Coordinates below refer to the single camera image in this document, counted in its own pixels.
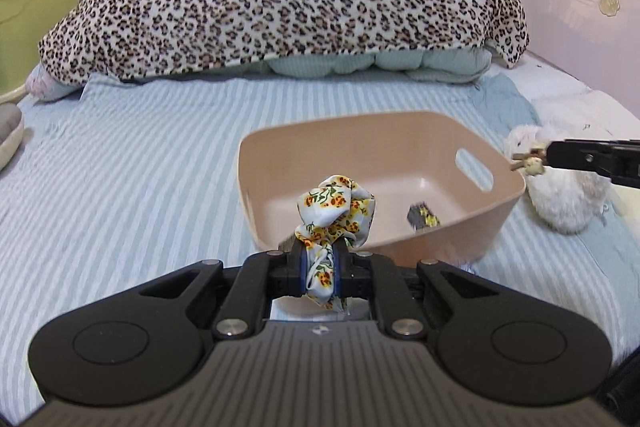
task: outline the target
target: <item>light blue quilt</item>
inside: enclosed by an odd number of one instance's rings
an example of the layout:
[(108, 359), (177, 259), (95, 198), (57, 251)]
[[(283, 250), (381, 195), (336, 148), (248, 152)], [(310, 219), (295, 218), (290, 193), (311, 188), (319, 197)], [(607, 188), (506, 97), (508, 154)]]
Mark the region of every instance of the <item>light blue quilt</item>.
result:
[[(79, 102), (22, 102), (31, 140), (0, 178), (0, 410), (40, 403), (26, 365), (45, 322), (200, 259), (255, 251), (236, 187), (238, 145), (264, 126), (391, 110), (446, 113), (496, 148), (536, 114), (506, 76), (471, 86), (366, 71), (322, 81), (94, 76)], [(616, 361), (640, 343), (640, 251), (612, 210), (581, 235), (550, 231), (525, 197), (482, 277), (572, 309), (607, 334)]]

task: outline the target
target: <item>ridged black surface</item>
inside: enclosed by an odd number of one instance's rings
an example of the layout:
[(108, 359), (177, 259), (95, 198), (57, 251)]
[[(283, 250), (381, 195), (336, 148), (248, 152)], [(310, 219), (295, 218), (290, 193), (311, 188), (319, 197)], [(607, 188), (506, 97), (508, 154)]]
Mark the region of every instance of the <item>ridged black surface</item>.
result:
[(476, 396), (452, 381), (422, 344), (387, 338), (371, 321), (320, 326), (269, 322), (255, 337), (219, 344), (199, 373), (161, 398), (120, 409), (89, 409), (54, 401), (24, 425), (618, 425), (590, 399), (527, 409)]

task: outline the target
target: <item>headboard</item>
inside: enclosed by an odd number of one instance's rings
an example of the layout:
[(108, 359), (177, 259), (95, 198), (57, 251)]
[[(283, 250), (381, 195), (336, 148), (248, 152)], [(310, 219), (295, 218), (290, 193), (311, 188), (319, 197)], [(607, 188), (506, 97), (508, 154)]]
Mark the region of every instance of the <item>headboard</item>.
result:
[(640, 0), (521, 0), (529, 51), (640, 118)]

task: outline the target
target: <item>white fluffy toy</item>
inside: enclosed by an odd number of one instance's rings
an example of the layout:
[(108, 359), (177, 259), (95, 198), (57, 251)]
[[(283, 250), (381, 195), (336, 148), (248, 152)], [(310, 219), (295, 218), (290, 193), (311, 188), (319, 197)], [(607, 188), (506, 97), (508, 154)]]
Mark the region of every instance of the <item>white fluffy toy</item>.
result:
[[(545, 127), (520, 125), (504, 141), (504, 154), (528, 153), (546, 147), (553, 140), (568, 136)], [(591, 219), (601, 216), (609, 192), (610, 180), (595, 172), (570, 171), (530, 165), (520, 169), (527, 182), (531, 202), (538, 215), (550, 227), (562, 233), (584, 230)]]

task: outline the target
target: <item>floral scrunchie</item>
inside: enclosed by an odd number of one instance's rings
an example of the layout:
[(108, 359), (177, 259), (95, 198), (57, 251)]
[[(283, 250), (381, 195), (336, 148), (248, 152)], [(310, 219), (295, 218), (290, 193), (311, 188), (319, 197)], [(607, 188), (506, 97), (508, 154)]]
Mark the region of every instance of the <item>floral scrunchie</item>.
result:
[(376, 200), (370, 192), (345, 176), (331, 176), (298, 198), (303, 224), (296, 237), (305, 244), (307, 257), (306, 295), (329, 310), (342, 311), (334, 299), (334, 252), (339, 237), (350, 247), (367, 240)]

